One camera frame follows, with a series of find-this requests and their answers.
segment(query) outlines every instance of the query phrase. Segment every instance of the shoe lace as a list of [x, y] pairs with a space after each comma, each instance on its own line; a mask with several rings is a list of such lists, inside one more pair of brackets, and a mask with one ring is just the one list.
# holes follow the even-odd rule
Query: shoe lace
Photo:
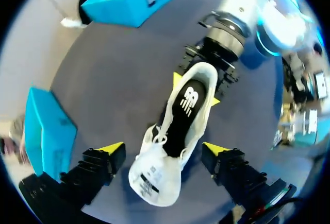
[[164, 135], [160, 135], [160, 128], [159, 126], [156, 126], [156, 129], [158, 131], [158, 134], [155, 135], [154, 139], [153, 139], [153, 143], [160, 143], [160, 144], [164, 144], [167, 142], [167, 133], [165, 133]]

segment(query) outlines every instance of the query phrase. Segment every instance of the new balance logo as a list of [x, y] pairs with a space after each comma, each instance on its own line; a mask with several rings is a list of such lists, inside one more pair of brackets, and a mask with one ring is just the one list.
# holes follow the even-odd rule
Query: new balance logo
[[180, 106], [182, 106], [188, 117], [191, 114], [191, 109], [195, 107], [197, 100], [198, 93], [192, 87], [188, 87], [185, 92], [185, 99], [182, 99], [180, 103]]

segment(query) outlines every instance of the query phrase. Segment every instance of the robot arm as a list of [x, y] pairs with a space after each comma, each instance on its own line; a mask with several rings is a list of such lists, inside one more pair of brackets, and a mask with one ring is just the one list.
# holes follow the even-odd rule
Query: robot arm
[[298, 8], [295, 13], [281, 14], [273, 0], [222, 0], [211, 15], [216, 22], [204, 25], [209, 28], [206, 40], [225, 47], [237, 58], [244, 50], [246, 38], [252, 35], [257, 48], [266, 56], [297, 51], [306, 40], [311, 22]]

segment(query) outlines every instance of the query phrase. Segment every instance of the black cable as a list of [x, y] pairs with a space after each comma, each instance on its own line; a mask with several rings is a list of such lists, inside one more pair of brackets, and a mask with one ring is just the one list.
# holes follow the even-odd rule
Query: black cable
[[251, 219], [249, 219], [246, 224], [248, 223], [253, 223], [254, 221], [257, 221], [258, 219], [262, 218], [263, 216], [267, 215], [269, 212], [276, 210], [276, 209], [280, 209], [281, 207], [283, 207], [284, 205], [291, 203], [291, 202], [298, 202], [298, 201], [303, 201], [303, 198], [301, 197], [292, 197], [283, 201], [280, 201], [276, 204], [274, 204], [273, 206], [270, 206], [269, 208], [265, 209], [263, 212], [261, 212], [260, 214], [252, 217]]

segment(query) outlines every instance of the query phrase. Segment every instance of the shoe label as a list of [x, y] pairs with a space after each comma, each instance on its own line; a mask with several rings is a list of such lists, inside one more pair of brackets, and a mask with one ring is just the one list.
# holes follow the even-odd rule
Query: shoe label
[[143, 197], [151, 198], [155, 201], [159, 194], [159, 189], [155, 186], [161, 178], [161, 174], [152, 166], [146, 173], [142, 173], [138, 179], [140, 193]]
[[191, 114], [191, 109], [195, 107], [198, 100], [198, 92], [193, 87], [188, 87], [185, 92], [185, 99], [182, 99], [180, 106], [184, 109], [188, 117]]
[[142, 179], [140, 181], [140, 193], [143, 197], [151, 198], [152, 200], [155, 200], [158, 196], [159, 190], [150, 183], [150, 181], [145, 177], [144, 174], [141, 174], [140, 178]]

